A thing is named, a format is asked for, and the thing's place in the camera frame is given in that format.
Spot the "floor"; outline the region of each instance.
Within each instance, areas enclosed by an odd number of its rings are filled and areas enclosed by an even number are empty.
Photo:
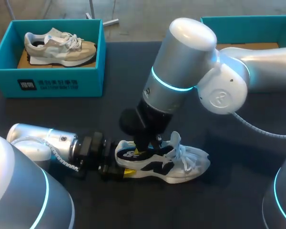
[[[85,18],[88,0],[9,0],[20,20]],[[93,0],[96,18],[118,18],[105,28],[107,41],[160,41],[178,17],[286,14],[286,0]],[[0,41],[10,22],[0,0]]]

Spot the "cardboard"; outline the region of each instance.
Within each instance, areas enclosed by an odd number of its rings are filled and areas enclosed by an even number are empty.
[[[273,43],[245,43],[245,44],[217,44],[216,48],[218,50],[236,47],[241,49],[251,49],[251,50],[265,50],[265,49],[277,49],[279,48],[278,44]]]
[[[95,61],[83,66],[80,66],[81,68],[95,68]],[[31,65],[28,62],[27,58],[27,51],[24,49],[22,52],[22,55],[20,57],[19,63],[17,68],[23,69],[23,68],[65,68],[62,65],[52,65],[52,64],[47,64],[47,65]]]

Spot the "robotic arm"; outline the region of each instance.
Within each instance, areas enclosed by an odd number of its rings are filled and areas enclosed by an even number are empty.
[[[135,109],[124,110],[120,127],[134,137],[137,150],[161,138],[175,111],[194,88],[209,111],[233,114],[247,92],[286,90],[286,48],[253,51],[216,49],[213,31],[202,23],[174,20],[162,42]]]

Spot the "beige sneaker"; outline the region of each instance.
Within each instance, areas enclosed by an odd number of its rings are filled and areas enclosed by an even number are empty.
[[[30,55],[30,64],[58,63],[66,67],[75,67],[89,62],[96,54],[97,45],[84,41],[76,34],[60,32],[52,28],[47,34],[26,33],[25,49]]]

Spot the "shoe sole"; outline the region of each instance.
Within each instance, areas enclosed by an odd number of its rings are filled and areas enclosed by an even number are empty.
[[[201,174],[196,174],[196,176],[191,176],[191,177],[185,177],[185,178],[173,178],[173,177],[167,177],[165,175],[162,175],[162,174],[159,174],[159,173],[155,173],[153,171],[142,171],[142,170],[136,170],[134,167],[133,167],[133,161],[132,162],[128,162],[128,161],[125,161],[125,160],[122,160],[120,158],[117,157],[116,153],[114,154],[115,156],[115,161],[116,163],[120,166],[120,167],[124,167],[124,168],[128,168],[128,169],[132,169],[132,170],[135,170],[135,174],[132,175],[130,178],[143,178],[143,177],[158,177],[162,180],[164,180],[166,183],[169,183],[169,184],[178,184],[178,183],[183,183],[183,182],[187,182],[189,180],[193,180],[199,176],[201,176],[203,173]],[[140,167],[143,167],[145,166],[146,164],[149,164],[151,161],[149,162],[142,162],[140,164],[140,162],[136,162],[138,163],[137,166],[140,165]]]
[[[161,175],[159,173],[155,173],[153,171],[136,170],[135,174],[132,175],[131,178],[158,177],[158,178],[164,180],[166,183],[179,184],[179,183],[184,183],[184,182],[193,180],[193,179],[199,177],[202,174],[199,174],[197,176],[192,176],[192,177],[185,177],[185,178],[172,178],[172,177],[166,177],[166,176]]]
[[[83,60],[80,60],[80,61],[63,61],[63,60],[57,60],[56,58],[30,56],[30,64],[31,65],[59,64],[59,65],[62,65],[64,67],[79,67],[79,66],[87,64],[94,57],[95,57],[95,55],[89,56],[89,57],[87,57]]]

